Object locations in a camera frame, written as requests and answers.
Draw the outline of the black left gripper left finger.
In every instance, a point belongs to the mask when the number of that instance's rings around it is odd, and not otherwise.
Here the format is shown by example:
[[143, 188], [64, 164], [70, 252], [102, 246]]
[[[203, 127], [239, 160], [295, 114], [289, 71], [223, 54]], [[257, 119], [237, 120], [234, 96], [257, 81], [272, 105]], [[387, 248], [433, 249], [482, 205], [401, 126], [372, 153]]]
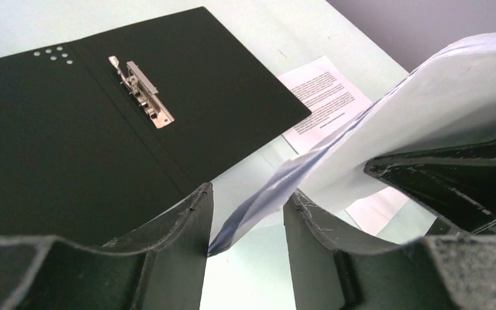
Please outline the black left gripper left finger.
[[0, 309], [198, 309], [213, 209], [204, 183], [101, 247], [0, 236]]

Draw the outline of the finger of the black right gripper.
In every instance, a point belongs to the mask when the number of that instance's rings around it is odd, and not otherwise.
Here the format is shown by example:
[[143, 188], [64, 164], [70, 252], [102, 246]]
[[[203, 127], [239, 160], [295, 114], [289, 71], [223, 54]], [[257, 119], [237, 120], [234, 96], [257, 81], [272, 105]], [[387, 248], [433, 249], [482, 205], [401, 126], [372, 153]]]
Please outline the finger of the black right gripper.
[[379, 156], [364, 172], [460, 231], [496, 234], [496, 139]]

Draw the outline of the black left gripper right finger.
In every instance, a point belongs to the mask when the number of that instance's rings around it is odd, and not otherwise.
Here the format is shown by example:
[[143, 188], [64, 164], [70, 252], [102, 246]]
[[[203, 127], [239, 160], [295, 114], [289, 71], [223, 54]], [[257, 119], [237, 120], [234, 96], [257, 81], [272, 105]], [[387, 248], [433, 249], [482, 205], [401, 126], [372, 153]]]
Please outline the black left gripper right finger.
[[284, 206], [298, 309], [496, 309], [496, 235], [371, 236], [301, 192]]

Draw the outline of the white paper stack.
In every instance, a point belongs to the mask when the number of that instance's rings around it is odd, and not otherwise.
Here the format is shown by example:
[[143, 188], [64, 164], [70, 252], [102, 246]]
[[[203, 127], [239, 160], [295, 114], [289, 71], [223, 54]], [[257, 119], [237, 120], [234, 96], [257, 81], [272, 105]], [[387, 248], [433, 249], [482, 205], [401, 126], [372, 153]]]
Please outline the white paper stack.
[[287, 160], [225, 220], [208, 255], [271, 223], [297, 189], [332, 210], [378, 192], [382, 183], [363, 171], [373, 158], [494, 139], [496, 33], [489, 33], [443, 48], [315, 148]]

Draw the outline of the beige black file folder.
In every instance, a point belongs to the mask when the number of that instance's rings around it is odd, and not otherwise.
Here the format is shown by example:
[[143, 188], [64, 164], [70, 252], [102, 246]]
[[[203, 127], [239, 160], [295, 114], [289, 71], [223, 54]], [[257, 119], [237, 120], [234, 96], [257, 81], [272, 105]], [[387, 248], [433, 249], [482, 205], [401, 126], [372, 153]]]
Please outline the beige black file folder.
[[[122, 85], [134, 61], [175, 121]], [[0, 58], [0, 235], [121, 236], [310, 115], [206, 8]]]

